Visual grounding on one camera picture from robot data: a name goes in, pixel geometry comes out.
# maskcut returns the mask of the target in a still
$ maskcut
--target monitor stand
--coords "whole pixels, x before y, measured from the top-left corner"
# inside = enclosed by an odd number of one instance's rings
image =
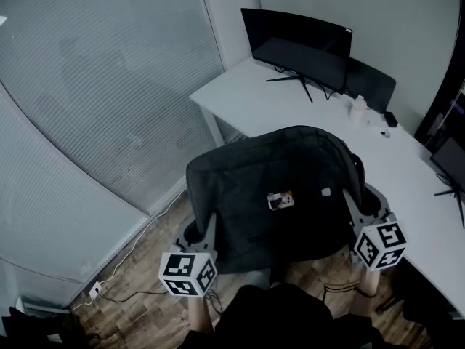
[[[312,97],[310,96],[310,93],[308,92],[307,87],[305,86],[305,76],[303,75],[296,75],[296,76],[287,76],[285,78],[277,78],[277,79],[269,79],[267,81],[284,81],[284,80],[300,80],[302,83],[302,86],[305,89],[305,93],[307,93],[308,98],[310,99],[310,102],[313,103]]]
[[[460,197],[460,192],[461,192],[460,188],[458,186],[454,185],[454,186],[452,186],[451,190],[447,190],[447,191],[443,191],[441,193],[437,193],[434,196],[442,196],[442,195],[446,195],[446,194],[453,194],[454,198],[457,199],[458,210],[460,211],[460,217],[462,219],[462,226],[465,229],[464,209],[462,208],[462,200],[461,200],[461,197]]]

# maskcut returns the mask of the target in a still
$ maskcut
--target white desk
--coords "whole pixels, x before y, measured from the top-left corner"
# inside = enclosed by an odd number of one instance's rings
[[[447,190],[421,159],[427,150],[403,129],[390,138],[348,119],[352,99],[298,81],[265,83],[279,73],[251,58],[218,76],[190,98],[246,136],[254,137],[294,125],[324,129],[348,145],[365,167],[365,180],[387,198],[403,221],[409,245],[405,256],[465,316],[465,230],[456,200],[434,197]],[[371,111],[371,117],[378,114]]]

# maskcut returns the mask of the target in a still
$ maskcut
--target white bottle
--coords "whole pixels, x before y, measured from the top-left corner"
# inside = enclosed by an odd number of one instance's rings
[[[349,120],[355,125],[359,126],[365,112],[367,110],[366,101],[363,96],[358,96],[355,98],[352,108],[350,109]]]

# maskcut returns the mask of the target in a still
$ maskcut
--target white cube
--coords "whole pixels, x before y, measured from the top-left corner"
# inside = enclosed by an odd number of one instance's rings
[[[355,251],[369,270],[381,270],[398,264],[406,246],[405,232],[396,221],[365,226]]]
[[[168,253],[161,257],[158,277],[174,296],[203,297],[217,277],[209,253]]]

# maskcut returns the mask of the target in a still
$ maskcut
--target laminate floor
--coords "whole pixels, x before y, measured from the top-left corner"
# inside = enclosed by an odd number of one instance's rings
[[[103,285],[103,294],[114,300],[124,300],[139,290],[164,292],[165,289],[158,280],[161,254],[169,248],[179,224],[192,219],[192,207],[184,194],[166,216],[147,230],[115,277]],[[133,242],[129,243],[107,265],[98,276],[98,281],[111,276],[115,265],[132,245]],[[359,275],[360,267],[351,264],[348,249],[343,249],[323,260],[294,263],[286,281],[321,299],[324,283],[347,284],[358,280]],[[377,305],[390,296],[391,276],[390,272],[381,275]],[[248,278],[250,276],[247,274],[219,276],[215,289],[223,308],[227,307]],[[325,302],[334,317],[342,316],[348,311],[353,294],[354,292],[327,294]],[[83,301],[88,301],[84,293],[72,306]],[[93,305],[81,307],[74,313],[80,317],[87,333],[101,336],[99,348],[176,348],[189,330],[187,299],[169,294],[138,294],[123,303],[100,298]],[[218,314],[211,308],[210,314],[215,325],[219,319]],[[428,341],[426,330],[422,326],[403,318],[402,304],[397,304],[381,315],[373,313],[373,325],[392,344],[421,348]]]

